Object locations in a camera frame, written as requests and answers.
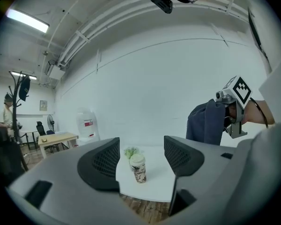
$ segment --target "ceiling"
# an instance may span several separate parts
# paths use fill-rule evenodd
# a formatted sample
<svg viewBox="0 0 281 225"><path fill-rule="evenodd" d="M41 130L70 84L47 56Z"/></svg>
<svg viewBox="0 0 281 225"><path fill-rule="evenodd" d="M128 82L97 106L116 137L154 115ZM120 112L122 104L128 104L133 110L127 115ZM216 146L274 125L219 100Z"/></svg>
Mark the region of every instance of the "ceiling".
<svg viewBox="0 0 281 225"><path fill-rule="evenodd" d="M0 75L10 76L8 70L23 71L35 75L38 78L36 83L55 86L56 80L41 76L43 62L46 65L49 60L57 60L76 30L104 8L122 1L124 0L16 0L11 8L49 24L49 29L44 34L4 17L0 24ZM245 0L234 0L234 3L246 9ZM49 52L46 57L43 55L44 51Z"/></svg>

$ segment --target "white table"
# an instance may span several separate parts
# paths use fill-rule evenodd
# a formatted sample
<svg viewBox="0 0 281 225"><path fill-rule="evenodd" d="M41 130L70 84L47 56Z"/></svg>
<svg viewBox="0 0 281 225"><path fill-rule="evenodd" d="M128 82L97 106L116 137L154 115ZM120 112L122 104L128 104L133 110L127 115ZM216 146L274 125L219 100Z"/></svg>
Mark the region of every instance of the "white table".
<svg viewBox="0 0 281 225"><path fill-rule="evenodd" d="M68 142L69 144L69 149L72 148L71 142L76 143L76 139L78 138L78 135L72 134L72 133L55 133L55 134L50 134L50 135L44 135L44 136L39 136L38 137L38 145L41 149L43 158L46 158L46 152L45 152L45 147L62 143L62 142Z"/></svg>
<svg viewBox="0 0 281 225"><path fill-rule="evenodd" d="M120 150L116 180L120 185L120 193L154 202L170 202L174 189L175 174L164 156L163 146L134 146L140 149L146 159L147 181L137 183L130 170L128 159Z"/></svg>
<svg viewBox="0 0 281 225"><path fill-rule="evenodd" d="M36 140L35 140L35 138L34 138L34 133L37 132L36 130L31 130L31 131L26 131L26 130L22 131L22 130L20 130L19 132L20 132L20 133L24 133L24 136L26 136L26 141L27 141L27 145L28 145L29 150L31 150L31 148L30 148L30 146L29 146L27 133L32 133L33 143L34 143L34 147L35 147L34 149L37 149Z"/></svg>

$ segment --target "electric fan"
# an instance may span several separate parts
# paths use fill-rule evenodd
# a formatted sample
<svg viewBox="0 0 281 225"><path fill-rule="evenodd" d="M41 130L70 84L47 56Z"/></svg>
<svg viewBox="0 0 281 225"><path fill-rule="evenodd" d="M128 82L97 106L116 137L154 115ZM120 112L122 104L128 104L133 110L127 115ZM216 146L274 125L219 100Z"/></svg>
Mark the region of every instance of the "electric fan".
<svg viewBox="0 0 281 225"><path fill-rule="evenodd" d="M47 123L48 123L49 129L54 132L54 120L51 115L48 115Z"/></svg>

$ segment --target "air conditioner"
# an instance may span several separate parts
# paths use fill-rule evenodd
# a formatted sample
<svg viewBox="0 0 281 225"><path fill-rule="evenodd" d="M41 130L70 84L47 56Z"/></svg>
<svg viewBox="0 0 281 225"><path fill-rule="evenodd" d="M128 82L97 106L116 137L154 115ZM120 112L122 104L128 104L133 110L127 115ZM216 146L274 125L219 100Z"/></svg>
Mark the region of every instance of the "air conditioner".
<svg viewBox="0 0 281 225"><path fill-rule="evenodd" d="M48 62L48 64L49 64L49 67L46 71L46 75L50 78L60 80L62 78L62 76L65 74L65 71L63 71L62 68L60 68L54 64L50 64L50 62Z"/></svg>

